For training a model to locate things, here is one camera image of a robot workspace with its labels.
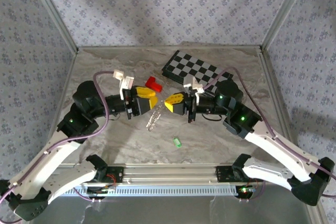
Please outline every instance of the marble surface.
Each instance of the marble surface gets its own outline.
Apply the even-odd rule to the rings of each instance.
[[[280,132],[276,111],[272,104],[264,73],[260,67],[255,49],[193,48],[181,49],[194,57],[224,68],[235,66],[241,72],[249,91],[267,115],[275,130]],[[135,76],[135,85],[144,86],[149,76],[156,77],[163,85],[159,102],[169,95],[183,91],[182,85],[161,75],[161,69],[176,51],[169,48],[110,48],[80,50],[75,61],[60,118],[69,111],[72,94],[85,80],[92,80],[100,70],[123,70]],[[99,84],[106,96],[118,93],[118,80],[105,74],[99,77]],[[244,98],[244,103],[253,108]],[[263,161],[275,160],[263,150],[229,133],[221,122],[210,122],[197,115],[196,122],[187,123],[187,116],[173,114],[165,109],[152,132],[146,124],[152,111],[127,120],[121,114],[117,121],[111,121],[96,137],[87,140],[81,148],[72,153],[64,163],[77,163],[91,154],[100,155],[108,164],[149,163],[231,163],[241,153],[251,154]],[[97,119],[102,125],[104,118]],[[177,136],[182,147],[177,148],[173,137]]]

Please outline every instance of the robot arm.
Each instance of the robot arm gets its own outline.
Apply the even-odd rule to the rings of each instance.
[[[128,119],[131,119],[132,116],[142,115],[151,110],[157,103],[154,91],[132,86],[133,78],[124,77],[123,72],[117,70],[113,76],[121,82],[120,94],[105,98],[109,114],[125,112]],[[54,170],[78,149],[86,138],[65,141],[56,148],[51,147],[69,137],[95,132],[99,127],[95,119],[105,116],[104,106],[93,81],[81,83],[73,95],[73,100],[70,111],[57,125],[57,131],[29,165],[11,180],[0,180],[1,195],[16,186],[6,200],[13,212],[24,220],[34,219],[55,198],[79,184],[92,180],[108,182],[107,164],[97,155],[89,156],[83,163],[59,174],[56,179],[50,178]]]
[[[238,179],[257,178],[282,186],[306,204],[315,206],[330,181],[330,176],[311,163],[319,164],[332,172],[334,162],[325,157],[317,157],[304,152],[288,139],[273,131],[283,144],[272,137],[261,116],[241,103],[243,92],[230,78],[217,84],[214,97],[199,95],[202,87],[194,77],[186,77],[184,87],[187,92],[171,95],[165,100],[166,107],[173,113],[188,114],[188,122],[195,121],[196,114],[216,114],[226,116],[223,125],[232,134],[245,139],[272,155],[283,167],[258,161],[250,155],[241,154],[232,165]],[[293,155],[294,150],[309,160],[302,161]]]

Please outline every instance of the floral wallpaper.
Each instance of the floral wallpaper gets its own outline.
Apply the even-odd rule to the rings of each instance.
[[[53,0],[76,45],[260,45],[283,0]]]
[[[0,4],[0,177],[10,179],[47,141],[72,54],[40,0]]]
[[[336,161],[336,0],[297,0],[268,52],[300,147]],[[335,203],[322,199],[330,223]]]

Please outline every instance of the small green object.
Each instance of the small green object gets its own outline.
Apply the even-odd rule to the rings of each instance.
[[[177,148],[180,148],[182,146],[180,140],[177,137],[174,137],[174,144]]]

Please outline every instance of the checkerboard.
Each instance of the checkerboard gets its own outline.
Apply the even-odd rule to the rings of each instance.
[[[163,67],[162,75],[183,84],[183,78],[186,77],[187,74],[191,74],[200,84],[205,86],[221,71],[222,69],[220,68],[178,50]],[[232,76],[232,74],[225,72],[224,75],[218,79],[217,83],[228,78],[232,78]],[[214,96],[217,89],[217,83],[215,85],[211,85],[207,90],[205,90],[205,94]]]

